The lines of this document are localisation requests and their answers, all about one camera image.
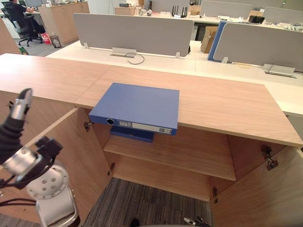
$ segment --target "open cabinet door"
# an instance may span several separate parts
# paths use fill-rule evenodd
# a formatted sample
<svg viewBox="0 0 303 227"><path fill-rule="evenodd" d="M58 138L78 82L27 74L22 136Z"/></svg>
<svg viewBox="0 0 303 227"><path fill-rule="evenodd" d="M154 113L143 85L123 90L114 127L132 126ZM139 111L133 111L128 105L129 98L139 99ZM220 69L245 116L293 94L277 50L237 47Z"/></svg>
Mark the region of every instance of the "open cabinet door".
<svg viewBox="0 0 303 227"><path fill-rule="evenodd" d="M287 147L279 166L259 166L211 201L216 227L302 227L303 155Z"/></svg>
<svg viewBox="0 0 303 227"><path fill-rule="evenodd" d="M70 187L74 190L75 200L82 222L108 185L111 176L108 176L109 166L103 150L91 127L86 131L83 123L89 122L84 109L74 108L67 114L46 128L38 136L29 141L26 146L36 150L34 143L42 136L56 139L62 146L57 156L69 173ZM0 171L5 179L5 170ZM4 194L0 202L13 198L29 198L26 189L2 189ZM39 222L34 207L7 206L0 208L0 213L33 222Z"/></svg>

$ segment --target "cabinet hinge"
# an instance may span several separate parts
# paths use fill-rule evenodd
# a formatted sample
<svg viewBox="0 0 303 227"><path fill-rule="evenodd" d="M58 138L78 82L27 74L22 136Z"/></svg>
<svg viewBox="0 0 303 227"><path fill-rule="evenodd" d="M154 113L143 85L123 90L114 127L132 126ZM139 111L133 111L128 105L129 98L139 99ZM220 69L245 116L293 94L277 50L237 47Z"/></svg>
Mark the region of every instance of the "cabinet hinge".
<svg viewBox="0 0 303 227"><path fill-rule="evenodd" d="M214 203L219 202L219 199L217 198L217 188L213 187L213 198L214 198Z"/></svg>
<svg viewBox="0 0 303 227"><path fill-rule="evenodd" d="M12 101L9 101L8 102L9 110L11 110L13 106L14 106L14 103Z"/></svg>
<svg viewBox="0 0 303 227"><path fill-rule="evenodd" d="M264 159L267 161L268 170L272 170L273 168L276 168L279 165L277 160L273 160L271 158L271 152L272 152L271 147L263 145L261 147L261 151L262 151Z"/></svg>
<svg viewBox="0 0 303 227"><path fill-rule="evenodd" d="M107 172L108 176L114 173L114 168L115 168L115 163L112 163L110 165L110 170Z"/></svg>
<svg viewBox="0 0 303 227"><path fill-rule="evenodd" d="M84 122L83 126L86 129L86 131L89 131L89 128L93 125L93 122Z"/></svg>

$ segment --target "binder ring hole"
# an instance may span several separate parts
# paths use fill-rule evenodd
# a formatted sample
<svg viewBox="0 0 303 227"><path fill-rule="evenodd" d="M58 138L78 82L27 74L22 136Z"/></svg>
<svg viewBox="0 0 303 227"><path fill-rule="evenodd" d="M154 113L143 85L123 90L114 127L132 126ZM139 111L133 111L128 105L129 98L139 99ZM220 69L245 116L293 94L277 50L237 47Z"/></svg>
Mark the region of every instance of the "binder ring hole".
<svg viewBox="0 0 303 227"><path fill-rule="evenodd" d="M110 119L110 118L108 118L106 121L107 121L107 123L110 124L110 125L113 125L113 124L115 123L114 120L113 120L113 119Z"/></svg>

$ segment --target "computer monitor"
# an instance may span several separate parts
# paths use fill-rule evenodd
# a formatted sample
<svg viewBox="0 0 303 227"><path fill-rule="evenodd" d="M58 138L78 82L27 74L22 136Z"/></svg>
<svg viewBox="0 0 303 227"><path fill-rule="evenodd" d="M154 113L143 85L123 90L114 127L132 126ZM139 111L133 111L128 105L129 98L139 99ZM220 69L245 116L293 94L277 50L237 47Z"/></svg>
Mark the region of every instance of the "computer monitor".
<svg viewBox="0 0 303 227"><path fill-rule="evenodd" d="M25 7L27 6L24 0L18 0L18 1L19 1L20 5L25 6Z"/></svg>
<svg viewBox="0 0 303 227"><path fill-rule="evenodd" d="M43 4L41 0L26 0L25 2L28 7L39 7Z"/></svg>
<svg viewBox="0 0 303 227"><path fill-rule="evenodd" d="M10 1L3 1L3 2L1 2L2 4L3 4L3 6L4 7L6 7L7 6L7 4L9 4L10 3Z"/></svg>

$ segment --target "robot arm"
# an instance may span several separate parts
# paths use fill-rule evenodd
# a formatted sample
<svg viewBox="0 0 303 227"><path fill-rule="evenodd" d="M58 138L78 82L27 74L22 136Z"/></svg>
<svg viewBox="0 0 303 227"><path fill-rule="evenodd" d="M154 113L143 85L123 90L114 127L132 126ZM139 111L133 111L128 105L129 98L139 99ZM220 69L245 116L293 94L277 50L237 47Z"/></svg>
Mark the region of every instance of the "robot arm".
<svg viewBox="0 0 303 227"><path fill-rule="evenodd" d="M34 152L20 144L26 114L30 108L32 89L23 90L5 122L0 126L0 165L12 177L0 181L0 188L27 188L36 201L43 227L80 227L80 217L68 186L67 171L55 163L62 146L54 139L42 137Z"/></svg>

